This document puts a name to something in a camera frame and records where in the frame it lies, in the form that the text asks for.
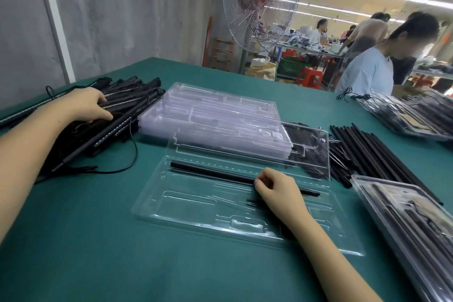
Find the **white shirt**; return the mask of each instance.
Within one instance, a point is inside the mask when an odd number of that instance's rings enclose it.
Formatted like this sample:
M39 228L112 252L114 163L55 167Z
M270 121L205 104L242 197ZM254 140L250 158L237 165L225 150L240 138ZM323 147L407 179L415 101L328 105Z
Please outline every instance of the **white shirt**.
M374 47L364 51L348 65L335 92L343 93L349 86L359 95L371 90L390 95L393 90L392 61Z
M311 30L308 34L307 37L310 39L310 44L316 44L319 43L319 40L321 38L321 33L317 29Z

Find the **red plastic stool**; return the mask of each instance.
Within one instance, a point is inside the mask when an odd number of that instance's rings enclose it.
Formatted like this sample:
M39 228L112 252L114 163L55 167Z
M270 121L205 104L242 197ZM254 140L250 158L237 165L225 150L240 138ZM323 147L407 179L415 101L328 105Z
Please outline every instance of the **red plastic stool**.
M302 83L300 82L300 78L302 74L305 73L305 77L303 78ZM314 84L314 78L318 77L318 82L316 85ZM323 80L323 73L320 70L315 70L311 67L304 67L303 70L300 71L299 76L297 77L297 83L302 85L303 87L310 87L310 88L319 88L321 86L321 81Z
M288 56L296 56L296 49L286 49L286 51L282 53L283 58Z

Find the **bundle of black rods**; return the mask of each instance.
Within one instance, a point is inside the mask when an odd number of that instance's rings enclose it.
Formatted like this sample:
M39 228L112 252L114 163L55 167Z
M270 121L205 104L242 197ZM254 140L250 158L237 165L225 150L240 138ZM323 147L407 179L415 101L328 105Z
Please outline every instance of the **bundle of black rods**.
M352 127L330 126L330 129L334 137L342 142L342 147L354 161L360 175L417 185L443 205L375 134L361 131L354 123Z

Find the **green table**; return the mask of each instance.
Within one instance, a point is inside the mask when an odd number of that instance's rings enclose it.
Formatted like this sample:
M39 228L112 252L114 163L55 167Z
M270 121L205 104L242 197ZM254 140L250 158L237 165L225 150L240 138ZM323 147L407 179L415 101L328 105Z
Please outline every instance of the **green table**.
M162 59L108 74L161 77L164 88L186 82L273 100L282 120L328 129L356 123L376 133L453 212L452 154L438 144L399 137L357 103L333 93L260 80ZM165 147L139 143L136 164L110 176L50 180L33 188L0 247L0 301L321 301L324 294L298 247L274 248L138 221L130 209ZM94 159L112 170L134 147L115 144ZM354 190L336 181L366 256L348 255L384 301L416 301L415 291Z

